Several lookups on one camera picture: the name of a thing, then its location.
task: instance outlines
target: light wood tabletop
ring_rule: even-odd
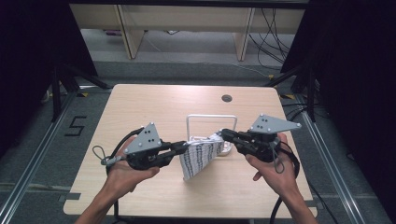
[[[232,97],[224,102],[222,97]],[[79,215],[90,204],[106,180],[105,167],[92,153],[101,146],[108,155],[130,131],[154,122],[165,142],[187,141],[186,117],[190,114],[237,116],[237,131],[247,131],[263,113],[285,119],[277,92],[273,88],[127,85],[115,86],[92,137],[71,194],[78,200],[66,200],[64,211]],[[233,127],[233,119],[193,118],[190,132],[209,136],[221,128]],[[290,146],[298,151],[290,132]],[[120,215],[137,217],[224,217],[268,218],[277,195],[264,180],[253,181],[256,170],[233,146],[230,154],[216,157],[193,178],[183,180],[178,156],[153,178],[140,183],[133,193],[120,199]],[[304,199],[312,203],[304,169],[297,183]],[[310,207],[317,215],[316,207]],[[290,217],[283,204],[276,217]]]

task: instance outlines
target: tripod leg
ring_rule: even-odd
[[[270,81],[269,83],[265,84],[264,87],[274,87],[277,84],[283,82],[284,80],[288,79],[289,77],[292,76],[297,76],[297,74],[299,74],[302,71],[302,66],[299,65],[291,70],[289,70],[288,72],[284,73],[281,77],[276,78],[273,81]]]
[[[53,96],[53,114],[52,122],[55,121],[61,113],[61,90],[59,88],[58,67],[52,71],[52,96]]]
[[[308,96],[307,96],[307,112],[309,118],[311,118],[312,122],[315,121],[315,113],[314,113],[314,102],[315,102],[315,72],[311,69],[309,71],[309,81],[308,81]]]
[[[64,68],[68,69],[69,71],[73,72],[79,77],[83,77],[85,80],[90,81],[92,84],[95,84],[96,86],[102,88],[102,89],[112,89],[112,86],[107,85],[105,82],[100,81],[96,77],[89,76],[79,70],[78,68],[74,67],[73,65],[69,64],[63,64]]]

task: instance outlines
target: aluminum frame rail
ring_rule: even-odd
[[[304,98],[301,95],[297,94],[296,100],[298,104],[304,104]],[[332,179],[334,187],[337,190],[338,195],[340,196],[341,202],[346,209],[351,223],[366,223],[363,215],[361,214],[361,210],[358,207],[358,204],[353,198],[352,193],[347,186],[347,183],[342,177],[337,164],[332,158],[330,150],[327,148],[327,145],[318,130],[317,124],[311,121],[311,118],[309,118],[306,112],[303,112],[303,118],[309,132],[311,133],[315,145],[317,146],[318,152],[329,173],[329,176]]]
[[[76,92],[69,92],[67,94],[66,98],[64,99],[63,110],[61,114],[58,116],[58,118],[55,121],[51,123],[51,125],[47,129],[46,134],[41,140],[40,145],[35,151],[35,154],[33,155],[32,159],[30,159],[23,174],[21,175],[14,189],[8,195],[6,202],[2,204],[0,210],[0,220],[2,224],[9,223],[10,220],[12,219],[15,211],[17,210],[23,198],[24,193],[28,189],[30,182],[35,176],[38,167],[40,166],[45,155],[47,154],[47,151],[50,148],[50,144],[52,143],[52,140],[54,139],[60,125],[62,124],[62,121],[64,120],[64,115],[66,114],[68,107],[71,105],[71,103],[76,98],[76,96],[77,96]]]

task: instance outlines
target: triangular metal bracket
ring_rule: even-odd
[[[155,124],[151,122],[145,129],[132,141],[132,143],[124,150],[125,154],[136,153],[160,147],[162,145],[160,136],[158,135]]]
[[[260,114],[250,127],[249,131],[252,133],[281,133],[294,129],[300,129],[301,127],[302,126],[300,123]]]

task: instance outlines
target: black round hole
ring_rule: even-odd
[[[223,96],[221,96],[221,100],[226,102],[226,103],[231,102],[232,99],[233,99],[233,97],[231,95],[228,95],[228,94],[224,94]]]

